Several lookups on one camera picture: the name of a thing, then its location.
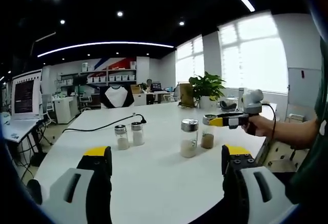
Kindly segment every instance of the metal cap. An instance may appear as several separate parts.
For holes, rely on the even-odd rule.
[[[117,125],[114,130],[115,134],[125,134],[127,132],[127,127],[125,125]]]
[[[217,117],[216,115],[204,115],[203,116],[203,124],[209,125],[210,124],[210,120],[213,120],[216,117]]]
[[[185,132],[194,132],[198,130],[198,120],[183,119],[181,122],[181,130]]]
[[[131,129],[132,131],[140,131],[142,130],[142,123],[139,121],[136,121],[134,123],[131,123]]]

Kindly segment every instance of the glass jar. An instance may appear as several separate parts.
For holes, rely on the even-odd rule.
[[[131,130],[133,135],[133,145],[141,146],[145,143],[144,141],[144,132],[142,130],[142,123],[136,121],[135,123],[131,123]]]
[[[184,119],[181,122],[180,154],[190,158],[196,155],[198,138],[198,120]]]
[[[204,115],[203,124],[205,125],[200,146],[205,149],[211,149],[214,146],[214,126],[210,126],[210,121],[215,119],[216,115]]]
[[[129,140],[127,127],[125,125],[117,125],[114,128],[117,138],[117,148],[119,150],[126,150],[129,148]]]

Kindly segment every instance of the white cabinet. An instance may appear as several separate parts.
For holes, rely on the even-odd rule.
[[[147,104],[147,95],[145,93],[133,94],[134,106],[141,106]]]

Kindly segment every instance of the white powder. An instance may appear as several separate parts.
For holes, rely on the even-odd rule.
[[[190,158],[196,155],[197,141],[184,139],[181,142],[180,154],[183,157]]]
[[[129,140],[127,138],[118,138],[117,147],[119,150],[126,150],[129,148]]]
[[[142,134],[142,131],[133,131],[133,145],[135,146],[141,146],[144,142],[144,136]]]

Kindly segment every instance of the window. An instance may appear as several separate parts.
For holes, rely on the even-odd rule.
[[[276,24],[269,12],[219,27],[225,87],[287,93],[287,62]]]
[[[195,75],[204,76],[203,40],[201,35],[177,48],[175,61],[175,81],[177,84],[189,82]]]

